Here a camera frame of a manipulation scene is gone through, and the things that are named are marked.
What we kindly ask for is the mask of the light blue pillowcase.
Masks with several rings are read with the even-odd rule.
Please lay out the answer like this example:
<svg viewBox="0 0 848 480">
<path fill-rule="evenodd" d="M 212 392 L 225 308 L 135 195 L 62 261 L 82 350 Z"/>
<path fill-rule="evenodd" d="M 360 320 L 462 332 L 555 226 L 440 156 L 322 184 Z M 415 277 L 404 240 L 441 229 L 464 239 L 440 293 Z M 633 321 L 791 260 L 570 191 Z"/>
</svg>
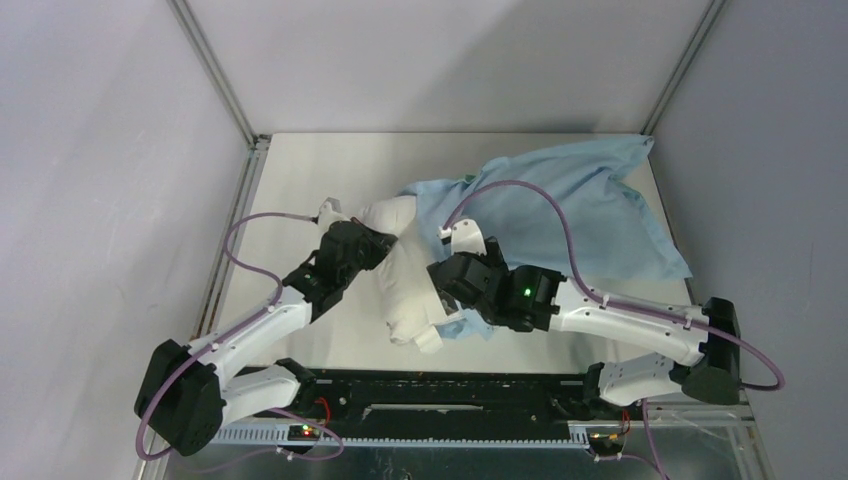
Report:
<svg viewBox="0 0 848 480">
<path fill-rule="evenodd" d="M 566 143 L 497 157 L 474 175 L 411 183 L 416 221 L 436 260 L 450 250 L 438 229 L 457 206 L 497 238 L 508 265 L 571 271 L 586 279 L 675 281 L 692 272 L 643 195 L 625 184 L 654 146 L 644 135 Z"/>
</svg>

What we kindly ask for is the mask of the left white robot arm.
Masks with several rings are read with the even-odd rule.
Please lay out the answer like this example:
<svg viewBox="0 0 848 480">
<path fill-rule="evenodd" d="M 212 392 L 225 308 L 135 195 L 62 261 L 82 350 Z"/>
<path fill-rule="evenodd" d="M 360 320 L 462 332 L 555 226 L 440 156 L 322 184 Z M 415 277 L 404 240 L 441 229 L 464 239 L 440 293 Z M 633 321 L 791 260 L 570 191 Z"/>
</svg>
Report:
<svg viewBox="0 0 848 480">
<path fill-rule="evenodd" d="M 218 431 L 272 409 L 304 416 L 316 403 L 307 370 L 293 361 L 244 374 L 243 368 L 275 342 L 315 322 L 343 298 L 362 271 L 389 255 L 398 238 L 357 219 L 330 224 L 317 249 L 286 277 L 273 279 L 269 298 L 224 331 L 153 351 L 134 404 L 141 429 L 167 444 L 166 454 L 198 453 Z"/>
</svg>

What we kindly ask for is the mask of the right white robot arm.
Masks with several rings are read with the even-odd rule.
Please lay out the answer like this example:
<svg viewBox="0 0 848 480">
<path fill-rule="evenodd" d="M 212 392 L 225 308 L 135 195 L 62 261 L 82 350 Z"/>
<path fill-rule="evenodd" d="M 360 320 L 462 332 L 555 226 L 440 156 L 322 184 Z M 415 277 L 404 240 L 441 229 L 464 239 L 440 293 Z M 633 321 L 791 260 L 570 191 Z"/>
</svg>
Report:
<svg viewBox="0 0 848 480">
<path fill-rule="evenodd" d="M 660 305 L 607 294 L 594 300 L 594 289 L 582 289 L 575 278 L 537 266 L 510 269 L 494 238 L 484 245 L 482 254 L 454 253 L 428 266 L 436 293 L 449 305 L 473 310 L 493 327 L 588 334 L 646 350 L 587 369 L 581 402 L 591 416 L 606 418 L 619 407 L 674 393 L 711 405 L 739 403 L 738 320 L 731 301 Z"/>
</svg>

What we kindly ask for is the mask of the white pillow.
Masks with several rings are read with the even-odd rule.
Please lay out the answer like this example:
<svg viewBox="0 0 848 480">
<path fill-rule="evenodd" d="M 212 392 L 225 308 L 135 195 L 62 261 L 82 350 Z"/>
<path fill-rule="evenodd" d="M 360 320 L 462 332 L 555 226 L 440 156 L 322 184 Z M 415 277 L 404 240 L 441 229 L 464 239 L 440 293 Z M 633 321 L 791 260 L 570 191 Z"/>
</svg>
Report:
<svg viewBox="0 0 848 480">
<path fill-rule="evenodd" d="M 397 238 L 376 268 L 390 342 L 433 354 L 444 346 L 438 328 L 449 322 L 449 315 L 427 271 L 434 258 L 418 232 L 416 214 L 416 198 L 404 195 L 374 202 L 355 218 L 378 233 Z"/>
</svg>

